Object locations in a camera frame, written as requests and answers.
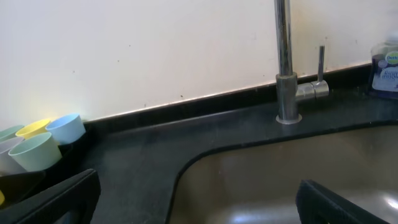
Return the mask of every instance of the green cup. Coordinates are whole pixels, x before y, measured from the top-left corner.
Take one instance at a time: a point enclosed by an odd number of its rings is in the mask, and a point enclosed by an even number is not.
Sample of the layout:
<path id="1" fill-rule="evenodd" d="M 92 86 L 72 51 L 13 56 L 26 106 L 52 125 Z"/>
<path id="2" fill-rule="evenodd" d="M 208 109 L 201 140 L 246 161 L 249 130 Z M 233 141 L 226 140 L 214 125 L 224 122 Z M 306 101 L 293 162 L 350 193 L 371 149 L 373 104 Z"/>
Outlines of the green cup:
<path id="1" fill-rule="evenodd" d="M 11 149 L 8 154 L 28 172 L 47 169 L 62 158 L 51 133 L 31 137 Z"/>
<path id="2" fill-rule="evenodd" d="M 17 131 L 19 131 L 23 127 L 24 127 L 23 125 L 16 125 L 14 127 L 0 131 L 0 142 L 12 139 L 13 137 L 16 136 L 15 133 L 17 133 Z"/>

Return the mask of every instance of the hand soap bottle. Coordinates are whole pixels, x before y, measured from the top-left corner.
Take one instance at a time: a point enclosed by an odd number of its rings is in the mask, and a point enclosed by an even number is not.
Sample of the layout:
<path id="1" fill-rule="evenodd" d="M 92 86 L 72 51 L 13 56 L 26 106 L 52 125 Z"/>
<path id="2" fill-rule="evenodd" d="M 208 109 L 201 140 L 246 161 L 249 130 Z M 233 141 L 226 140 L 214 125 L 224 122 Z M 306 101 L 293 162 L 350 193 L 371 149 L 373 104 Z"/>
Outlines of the hand soap bottle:
<path id="1" fill-rule="evenodd" d="M 398 99 L 398 31 L 372 48 L 369 94 Z"/>

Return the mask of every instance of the faucet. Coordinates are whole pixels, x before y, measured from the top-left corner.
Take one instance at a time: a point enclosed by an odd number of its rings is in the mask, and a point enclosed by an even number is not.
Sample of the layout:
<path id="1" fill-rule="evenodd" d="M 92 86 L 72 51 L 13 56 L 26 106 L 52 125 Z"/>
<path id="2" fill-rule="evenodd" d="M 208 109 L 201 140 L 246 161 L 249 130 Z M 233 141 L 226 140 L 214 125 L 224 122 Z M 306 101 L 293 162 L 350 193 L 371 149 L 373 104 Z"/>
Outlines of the faucet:
<path id="1" fill-rule="evenodd" d="M 295 124 L 302 119 L 298 102 L 329 95 L 329 86 L 323 80 L 325 46 L 319 48 L 318 80 L 297 85 L 297 74 L 292 68 L 290 0 L 275 0 L 275 21 L 279 61 L 279 74 L 276 75 L 279 113 L 276 120 L 282 124 Z"/>

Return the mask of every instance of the cup rim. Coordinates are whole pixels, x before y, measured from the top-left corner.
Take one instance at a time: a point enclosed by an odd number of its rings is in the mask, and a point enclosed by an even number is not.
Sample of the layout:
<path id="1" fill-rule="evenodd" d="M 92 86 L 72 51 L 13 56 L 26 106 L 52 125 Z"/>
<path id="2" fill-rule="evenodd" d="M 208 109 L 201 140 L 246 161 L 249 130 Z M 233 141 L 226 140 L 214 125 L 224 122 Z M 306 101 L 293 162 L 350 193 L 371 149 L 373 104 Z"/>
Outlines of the cup rim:
<path id="1" fill-rule="evenodd" d="M 1 146 L 3 144 L 7 144 L 8 142 L 15 141 L 15 143 L 12 146 L 5 148 L 3 151 L 0 149 L 0 155 L 3 153 L 6 153 L 7 151 L 10 151 L 11 149 L 13 149 L 17 145 L 19 145 L 23 140 L 24 140 L 24 137 L 13 137 L 13 138 L 10 138 L 10 139 L 0 142 L 0 146 Z"/>
<path id="2" fill-rule="evenodd" d="M 21 129 L 24 128 L 24 127 L 25 127 L 25 126 L 19 124 L 19 125 L 15 125 L 15 126 L 13 126 L 13 127 L 6 128 L 6 129 L 4 129 L 4 130 L 1 130 L 1 131 L 0 131 L 0 140 L 2 140 L 3 138 L 6 138 L 6 137 L 9 136 L 10 134 L 15 134 L 16 132 L 18 132 L 19 130 L 21 130 Z"/>
<path id="3" fill-rule="evenodd" d="M 42 134 L 35 135 L 35 136 L 31 137 L 30 139 L 25 140 L 25 141 L 21 142 L 20 144 L 18 144 L 17 146 L 13 147 L 13 148 L 8 152 L 8 155 L 9 155 L 9 156 L 18 156 L 18 155 L 21 155 L 21 154 L 23 154 L 23 153 L 27 153 L 27 152 L 29 152 L 29 151 L 31 151 L 31 150 L 37 148 L 38 146 L 41 146 L 43 143 L 45 143 L 46 141 L 48 141 L 51 137 L 52 137 L 52 134 L 51 134 L 51 133 L 42 133 Z M 24 146 L 25 144 L 30 143 L 31 141 L 35 140 L 36 138 L 43 138 L 43 139 L 41 140 L 40 143 L 36 144 L 35 146 L 31 146 L 30 148 L 26 149 L 26 150 L 23 151 L 23 152 L 12 153 L 12 152 L 15 151 L 15 149 L 17 149 L 18 147 Z"/>
<path id="4" fill-rule="evenodd" d="M 52 121 L 50 124 L 48 124 L 45 127 L 45 129 L 47 131 L 51 131 L 51 130 L 57 129 L 57 128 L 63 126 L 63 125 L 66 125 L 66 124 L 70 123 L 71 121 L 75 120 L 79 116 L 80 116 L 80 114 L 78 114 L 78 113 L 72 113 L 72 114 L 68 114 L 68 115 L 62 116 L 62 117 L 56 119 L 55 121 Z"/>
<path id="5" fill-rule="evenodd" d="M 49 120 L 49 119 L 41 119 L 40 121 L 35 121 L 35 122 L 23 127 L 19 131 L 17 131 L 17 133 L 15 133 L 15 135 L 16 136 L 24 136 L 26 134 L 33 133 L 34 131 L 36 131 L 36 130 L 38 130 L 40 128 L 46 127 L 46 125 L 48 125 L 50 122 L 51 122 L 51 120 Z M 38 128 L 34 128 L 34 129 L 28 131 L 30 128 L 32 128 L 33 126 L 36 126 L 36 125 L 38 125 L 40 123 L 43 123 L 43 124 L 39 125 Z"/>

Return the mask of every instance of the stainless steel sink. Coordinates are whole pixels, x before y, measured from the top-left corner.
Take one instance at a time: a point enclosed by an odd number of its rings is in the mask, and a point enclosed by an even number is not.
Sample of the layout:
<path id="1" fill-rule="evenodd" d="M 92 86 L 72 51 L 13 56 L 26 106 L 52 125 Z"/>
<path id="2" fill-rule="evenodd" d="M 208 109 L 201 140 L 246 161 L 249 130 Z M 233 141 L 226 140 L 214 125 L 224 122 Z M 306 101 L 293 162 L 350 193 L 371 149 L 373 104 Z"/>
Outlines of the stainless steel sink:
<path id="1" fill-rule="evenodd" d="M 398 126 L 221 152 L 181 176 L 169 223 L 300 223 L 295 194 L 302 179 L 398 223 L 397 160 Z"/>

